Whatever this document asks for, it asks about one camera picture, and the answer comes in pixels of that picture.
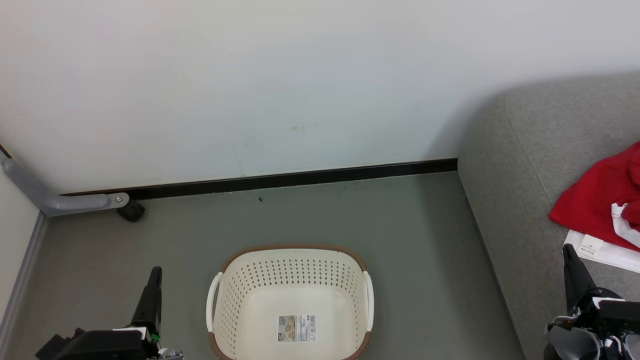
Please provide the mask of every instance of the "floor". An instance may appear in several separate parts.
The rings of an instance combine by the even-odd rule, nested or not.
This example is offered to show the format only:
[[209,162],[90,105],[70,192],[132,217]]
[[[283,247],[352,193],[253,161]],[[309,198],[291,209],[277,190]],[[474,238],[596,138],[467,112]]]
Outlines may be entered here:
[[52,218],[13,335],[32,359],[53,334],[127,325],[162,266],[162,344],[214,359],[205,298],[234,251],[300,242],[349,247],[374,283],[364,360],[523,359],[457,172],[144,201]]

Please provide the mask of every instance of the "laundry basket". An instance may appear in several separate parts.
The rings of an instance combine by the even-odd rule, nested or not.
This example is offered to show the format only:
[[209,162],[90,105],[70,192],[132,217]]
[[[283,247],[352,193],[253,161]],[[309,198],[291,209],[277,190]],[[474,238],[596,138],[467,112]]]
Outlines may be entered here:
[[373,310],[371,278],[356,253],[282,244],[227,260],[209,288],[206,317],[222,360],[355,360],[371,339]]

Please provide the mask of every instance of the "gray fabric upholstery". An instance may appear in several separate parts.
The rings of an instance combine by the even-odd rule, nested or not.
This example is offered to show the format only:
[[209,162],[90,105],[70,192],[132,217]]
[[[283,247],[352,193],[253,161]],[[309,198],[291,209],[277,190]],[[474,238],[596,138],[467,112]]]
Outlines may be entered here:
[[[596,161],[640,141],[640,74],[527,86],[473,123],[460,179],[528,360],[546,323],[566,311],[562,244],[547,214]],[[640,301],[640,274],[585,261],[597,285]]]

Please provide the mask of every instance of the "basket handle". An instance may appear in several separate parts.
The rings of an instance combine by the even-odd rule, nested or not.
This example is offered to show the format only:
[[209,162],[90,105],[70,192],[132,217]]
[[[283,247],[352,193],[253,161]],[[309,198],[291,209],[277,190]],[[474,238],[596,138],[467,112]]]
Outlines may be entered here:
[[367,331],[371,331],[373,328],[373,313],[374,313],[374,301],[373,301],[373,283],[371,282],[371,276],[368,272],[363,272],[365,282],[367,283]]
[[207,295],[207,330],[209,332],[213,332],[213,295],[216,293],[216,288],[218,287],[218,283],[220,282],[220,277],[222,277],[222,273],[219,272],[216,277],[213,278],[211,282],[211,286],[209,287],[209,294]]

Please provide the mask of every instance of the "product label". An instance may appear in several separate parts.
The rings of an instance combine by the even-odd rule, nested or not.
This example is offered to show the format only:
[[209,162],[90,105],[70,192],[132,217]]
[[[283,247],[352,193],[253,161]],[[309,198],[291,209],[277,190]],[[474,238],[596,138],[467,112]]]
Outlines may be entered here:
[[589,256],[590,258],[595,258],[596,255],[598,255],[598,251],[600,251],[600,247],[603,242],[604,241],[594,238],[591,235],[585,235],[577,252],[579,254]]
[[317,341],[315,315],[278,316],[278,342]]

